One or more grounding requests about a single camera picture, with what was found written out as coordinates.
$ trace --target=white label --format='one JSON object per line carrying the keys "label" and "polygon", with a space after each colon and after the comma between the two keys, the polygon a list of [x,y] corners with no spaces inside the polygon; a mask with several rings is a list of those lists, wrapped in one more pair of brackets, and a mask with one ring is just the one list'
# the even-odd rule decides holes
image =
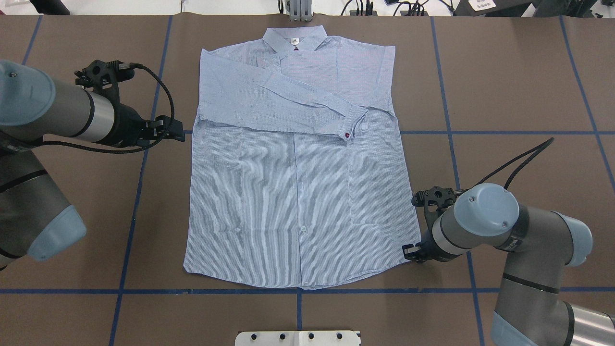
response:
{"label": "white label", "polygon": [[493,0],[468,0],[470,2],[470,6],[474,9],[474,11],[482,11],[486,9],[490,9],[492,7],[496,7],[495,2]]}

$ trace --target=button-up shirt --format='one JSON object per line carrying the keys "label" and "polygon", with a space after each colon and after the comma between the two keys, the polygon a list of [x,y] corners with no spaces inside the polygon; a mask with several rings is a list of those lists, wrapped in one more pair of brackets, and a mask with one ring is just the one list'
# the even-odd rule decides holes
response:
{"label": "button-up shirt", "polygon": [[322,26],[202,51],[186,271],[317,289],[404,262],[420,231],[394,56]]}

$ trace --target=shirt sleeve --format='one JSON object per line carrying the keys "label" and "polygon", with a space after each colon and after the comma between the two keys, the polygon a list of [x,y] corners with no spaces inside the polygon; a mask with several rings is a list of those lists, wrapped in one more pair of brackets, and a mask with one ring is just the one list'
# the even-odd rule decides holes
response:
{"label": "shirt sleeve", "polygon": [[281,73],[201,53],[197,121],[348,140],[366,112]]}

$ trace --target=blue tape grid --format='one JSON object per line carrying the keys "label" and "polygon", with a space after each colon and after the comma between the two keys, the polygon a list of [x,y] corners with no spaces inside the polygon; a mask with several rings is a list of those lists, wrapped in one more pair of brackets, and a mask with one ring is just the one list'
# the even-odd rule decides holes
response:
{"label": "blue tape grid", "polygon": [[[37,19],[36,25],[34,27],[34,31],[32,37],[30,39],[30,43],[28,44],[28,48],[24,55],[22,64],[26,65],[28,62],[28,58],[30,56],[30,52],[34,45],[34,41],[36,39],[36,35],[38,34],[39,28],[41,26],[43,16],[40,15]],[[173,22],[173,16],[169,16],[168,24],[167,24],[167,32],[165,36],[164,49],[162,52],[161,65],[159,70],[159,76],[162,78],[164,72],[165,58],[167,55],[167,49],[169,46],[169,36],[171,31],[171,26]],[[608,158],[606,156],[605,149],[602,145],[600,136],[601,135],[615,135],[615,131],[599,131],[596,126],[596,122],[594,120],[591,107],[587,100],[587,96],[585,94],[585,89],[583,88],[583,84],[581,82],[581,78],[579,76],[576,63],[574,61],[573,53],[570,48],[570,44],[568,41],[568,34],[566,32],[566,26],[564,23],[564,19],[560,16],[560,25],[561,31],[564,38],[564,42],[566,45],[566,51],[568,53],[568,57],[570,59],[570,64],[576,78],[577,84],[579,86],[579,90],[581,93],[581,97],[585,104],[585,109],[587,110],[587,115],[592,124],[592,131],[454,131],[451,128],[450,117],[448,114],[448,103],[446,101],[446,92],[444,86],[444,78],[442,73],[442,66],[440,63],[440,52],[438,50],[438,41],[435,29],[435,21],[434,18],[430,18],[432,36],[434,40],[434,52],[435,52],[435,60],[438,69],[438,79],[440,82],[440,92],[442,96],[442,105],[443,112],[446,122],[446,130],[445,131],[400,131],[401,134],[413,134],[413,135],[447,135],[451,160],[453,163],[453,172],[455,177],[455,185],[456,188],[459,189],[459,172],[457,169],[456,156],[454,152],[454,143],[453,143],[453,135],[594,135],[596,137],[596,141],[598,143],[598,147],[600,148],[600,153],[602,155],[606,171],[608,173],[611,187],[613,191],[615,191],[615,179],[613,176],[613,172],[611,170],[611,166],[609,165]],[[154,104],[152,105],[151,118],[153,119],[156,114],[157,101],[158,96],[160,94],[160,85],[156,86],[156,93],[154,96]],[[192,134],[192,130],[186,130],[186,134]],[[478,293],[498,293],[499,288],[477,288],[476,280],[474,276],[474,265],[472,263],[472,255],[471,253],[467,253],[467,262],[469,267],[469,275],[470,275],[470,284],[471,288],[425,288],[425,289],[406,289],[406,288],[398,288],[398,289],[343,289],[343,288],[330,288],[330,289],[320,289],[316,291],[307,291],[302,289],[125,289],[124,284],[126,280],[126,273],[128,269],[129,259],[130,259],[130,250],[132,247],[132,239],[135,231],[136,221],[137,221],[137,210],[141,198],[141,191],[143,188],[143,175],[145,173],[145,164],[147,162],[148,152],[145,151],[143,155],[143,161],[141,163],[141,172],[139,175],[139,181],[137,185],[137,195],[135,197],[135,204],[132,213],[132,221],[130,223],[130,231],[129,237],[126,244],[126,251],[124,256],[124,264],[122,266],[122,276],[120,280],[120,285],[118,289],[0,289],[0,294],[112,294],[117,295],[116,309],[114,313],[113,325],[111,328],[111,335],[109,337],[109,346],[114,344],[115,333],[117,331],[117,324],[119,321],[119,312],[122,304],[123,295],[135,295],[135,294],[295,294],[296,295],[296,322],[297,322],[297,330],[302,330],[303,321],[302,321],[302,300],[304,294],[472,294],[474,300],[474,308],[475,315],[477,320],[478,327],[478,336],[480,339],[480,345],[484,346],[485,340],[482,329],[482,319],[480,316],[480,309],[478,306]],[[562,292],[615,292],[615,287],[563,287],[561,289]]]}

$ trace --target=black cable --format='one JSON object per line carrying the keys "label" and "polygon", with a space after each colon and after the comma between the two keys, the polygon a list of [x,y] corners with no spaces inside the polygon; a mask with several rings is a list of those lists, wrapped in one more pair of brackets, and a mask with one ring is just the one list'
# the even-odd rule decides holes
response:
{"label": "black cable", "polygon": [[404,4],[408,5],[408,12],[409,12],[409,11],[410,11],[410,6],[412,6],[412,4],[410,4],[410,2],[409,2],[409,1],[402,1],[402,2],[400,2],[400,3],[397,5],[397,8],[395,9],[395,12],[393,12],[393,15],[396,15],[396,14],[397,14],[397,10],[399,10],[399,7],[401,7],[401,6],[402,6],[402,5],[404,5]]}
{"label": "black cable", "polygon": [[453,7],[453,0],[451,0],[450,5],[444,0],[438,0],[438,1],[443,3],[446,6],[446,8],[448,8],[448,10],[451,12],[451,15],[455,16],[455,8]]}
{"label": "black cable", "polygon": [[517,173],[519,173],[519,171],[521,171],[525,166],[527,166],[527,164],[530,163],[530,161],[532,161],[538,154],[540,154],[549,145],[551,145],[551,143],[553,143],[554,140],[555,138],[553,137],[549,138],[546,142],[541,144],[540,148],[536,149],[536,151],[534,151],[534,153],[530,155],[529,158],[527,158],[524,162],[522,162],[519,165],[519,167],[517,167],[514,171],[512,171],[512,173],[510,174],[510,177],[508,177],[508,180],[506,180],[506,184],[504,184],[504,188],[508,190],[510,183],[512,183],[512,180],[517,176]]}
{"label": "black cable", "polygon": [[346,11],[346,8],[348,7],[348,5],[352,2],[352,0],[348,0],[348,2],[346,3],[346,5],[344,5],[344,9],[342,10],[342,13],[340,15],[344,15],[344,12]]}
{"label": "black cable", "polygon": [[406,15],[414,15],[414,14],[415,14],[415,11],[417,11],[418,9],[419,9],[419,3],[418,3],[418,2],[415,2],[415,3],[412,5],[412,8],[408,11],[408,13],[406,13]]}
{"label": "black cable", "polygon": [[548,140],[546,140],[545,142],[542,142],[539,145],[535,146],[534,148],[524,152],[523,154],[518,155],[514,159],[511,159],[510,161],[506,162],[502,166],[499,166],[495,171],[489,173],[486,177],[482,178],[474,186],[484,183],[487,179],[489,179],[492,176],[496,175],[499,171],[501,171],[504,168],[510,166],[512,163],[514,163],[515,161],[519,160],[520,158],[522,158],[522,157],[524,157],[524,156],[526,156],[526,155],[528,155],[530,153],[534,153],[527,160],[525,160],[523,163],[521,163],[521,165],[519,165],[519,167],[517,167],[515,169],[515,171],[513,171],[513,173],[510,175],[508,181],[506,182],[506,186],[504,187],[504,188],[507,188],[510,185],[510,183],[512,182],[512,179],[514,179],[514,177],[517,175],[517,173],[519,173],[519,171],[521,169],[523,169],[530,161],[532,161],[532,159],[534,159],[536,157],[536,155],[540,154],[540,152],[542,150],[545,150],[549,145],[551,145],[551,143],[553,143],[554,140],[555,139],[553,137],[551,137]]}
{"label": "black cable", "polygon": [[154,77],[154,79],[158,82],[158,84],[160,84],[161,88],[164,90],[164,92],[167,94],[167,97],[169,98],[169,106],[171,107],[171,115],[170,115],[170,121],[169,123],[164,127],[164,130],[162,131],[162,135],[160,137],[158,137],[154,142],[146,145],[145,147],[141,147],[138,149],[129,149],[129,150],[109,150],[109,149],[98,149],[98,148],[92,148],[92,147],[86,147],[85,145],[80,145],[80,144],[75,144],[75,143],[69,143],[69,142],[62,142],[62,141],[58,141],[58,140],[51,140],[48,142],[42,142],[40,145],[62,145],[64,147],[71,147],[71,148],[75,148],[75,149],[82,149],[82,150],[86,150],[86,151],[93,151],[95,153],[104,153],[104,154],[132,154],[132,153],[138,153],[140,151],[145,151],[147,149],[150,149],[151,147],[155,146],[156,144],[160,143],[169,133],[169,129],[171,127],[171,125],[173,124],[173,120],[175,120],[175,105],[173,104],[173,97],[171,97],[171,92],[169,91],[169,89],[167,88],[166,85],[164,85],[164,83],[161,81],[160,78],[158,78],[158,76],[152,71],[150,70],[147,66],[143,66],[140,63],[131,63],[130,64],[131,68],[138,68],[140,70],[144,70],[145,72],[149,73],[152,77]]}
{"label": "black cable", "polygon": [[428,2],[429,0],[425,0],[425,2],[421,4],[421,14],[419,14],[420,16],[425,15],[425,4],[427,4]]}

